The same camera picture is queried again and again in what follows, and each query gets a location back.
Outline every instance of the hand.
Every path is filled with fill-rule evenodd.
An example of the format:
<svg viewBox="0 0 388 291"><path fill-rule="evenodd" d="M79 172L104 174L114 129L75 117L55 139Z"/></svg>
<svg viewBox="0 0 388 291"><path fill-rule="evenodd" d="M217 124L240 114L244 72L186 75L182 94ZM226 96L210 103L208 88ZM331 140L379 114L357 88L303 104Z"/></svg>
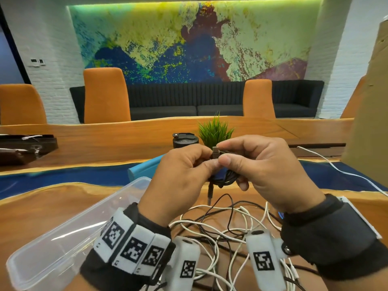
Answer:
<svg viewBox="0 0 388 291"><path fill-rule="evenodd" d="M240 174L238 184L254 188L278 210L287 213L306 211L325 200L325 195L308 177L302 165L281 138L245 135L223 141L218 162Z"/></svg>
<svg viewBox="0 0 388 291"><path fill-rule="evenodd" d="M146 192L139 212L166 227L198 199L203 184L221 168L210 159L212 150L200 144L173 149L164 155Z"/></svg>

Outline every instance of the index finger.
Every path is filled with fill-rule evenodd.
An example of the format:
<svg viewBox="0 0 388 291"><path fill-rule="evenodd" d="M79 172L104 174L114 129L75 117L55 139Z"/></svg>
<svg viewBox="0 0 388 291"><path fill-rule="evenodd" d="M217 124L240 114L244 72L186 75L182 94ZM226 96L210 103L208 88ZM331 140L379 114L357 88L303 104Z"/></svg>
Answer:
<svg viewBox="0 0 388 291"><path fill-rule="evenodd" d="M213 153L209 147L201 144L192 144L175 150L184 154L191 164L194 164L199 159L209 160Z"/></svg>
<svg viewBox="0 0 388 291"><path fill-rule="evenodd" d="M217 144L217 147L221 150L230 150L256 158L272 141L273 138L270 137L245 135L222 141Z"/></svg>

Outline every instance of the black door frame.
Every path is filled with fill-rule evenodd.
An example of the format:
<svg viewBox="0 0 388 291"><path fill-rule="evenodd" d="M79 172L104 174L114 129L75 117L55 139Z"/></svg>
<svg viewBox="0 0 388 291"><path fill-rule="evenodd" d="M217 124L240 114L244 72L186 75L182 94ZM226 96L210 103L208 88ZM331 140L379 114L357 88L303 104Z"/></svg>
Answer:
<svg viewBox="0 0 388 291"><path fill-rule="evenodd" d="M28 77L26 68L24 67L22 58L20 57L19 52L17 51L16 44L14 41L14 38L12 37L11 31L8 27L7 20L5 20L3 9L0 5L0 26L3 29L5 38L7 39L9 48L11 49L11 52L14 56L15 62L17 64L17 68L19 68L19 72L23 78L23 81L25 84L31 84L31 80Z"/></svg>

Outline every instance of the wooden table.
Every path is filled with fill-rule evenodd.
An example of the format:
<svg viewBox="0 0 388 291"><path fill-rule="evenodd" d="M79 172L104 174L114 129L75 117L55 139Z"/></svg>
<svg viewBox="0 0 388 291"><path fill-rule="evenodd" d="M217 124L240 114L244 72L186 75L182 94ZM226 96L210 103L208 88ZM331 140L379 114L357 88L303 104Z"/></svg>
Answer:
<svg viewBox="0 0 388 291"><path fill-rule="evenodd" d="M54 167L81 165L109 165L118 162L141 162L166 153L172 148L172 134L179 132L197 133L198 121L207 121L209 117L181 117L159 120L120 122L108 124L82 125L19 125L0 126L3 134L54 134L59 148L26 166L12 169L46 170ZM234 137L245 134L259 134L268 137L282 137L292 144L304 143L342 143L348 137L350 120L264 120L249 117L221 117L228 121L230 128L235 128ZM65 222L72 216L90 207L107 195L117 191L116 187L99 187L92 185L66 184L51 188L42 188L30 193L0 200L0 289L12 290L5 269L7 258L17 249L37 238L43 233ZM241 192L232 185L223 189L215 189L214 198L228 192L235 201L248 199L264 205L264 200L252 189ZM388 213L385 208L387 200L377 193L346 193L365 214L366 218L386 236L385 221ZM206 202L206 188L203 189L197 204ZM220 205L229 205L229 200L221 201ZM262 211L249 209L256 216ZM188 217L199 215L199 211L191 211ZM225 215L211 218L210 222L225 227ZM241 226L241 220L235 218L233 224ZM222 254L220 273L225 274L229 255ZM296 258L296 263L307 263ZM201 266L208 263L201 260ZM239 268L242 260L235 264L233 274ZM302 284L307 290L326 290L322 280L313 274L299 272ZM250 266L237 280L238 290L257 290L255 278Z"/></svg>
<svg viewBox="0 0 388 291"><path fill-rule="evenodd" d="M198 134L198 122L211 117L171 117L106 124L32 124L0 126L0 134L53 134L59 149L25 166L0 170L79 166L116 162L142 162L168 152L172 134ZM291 144L342 143L349 134L351 120L278 119L241 116L221 117L235 128L234 137L257 134L280 137Z"/></svg>

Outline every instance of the clear plastic lid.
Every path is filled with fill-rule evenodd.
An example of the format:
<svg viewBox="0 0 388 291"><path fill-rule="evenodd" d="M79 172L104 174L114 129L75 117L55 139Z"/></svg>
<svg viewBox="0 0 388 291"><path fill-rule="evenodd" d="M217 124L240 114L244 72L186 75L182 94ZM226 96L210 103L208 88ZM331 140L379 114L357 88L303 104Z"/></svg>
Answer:
<svg viewBox="0 0 388 291"><path fill-rule="evenodd" d="M104 223L119 207L139 202L151 179L141 177L59 227L36 238L7 260L18 290L62 290L78 272Z"/></svg>

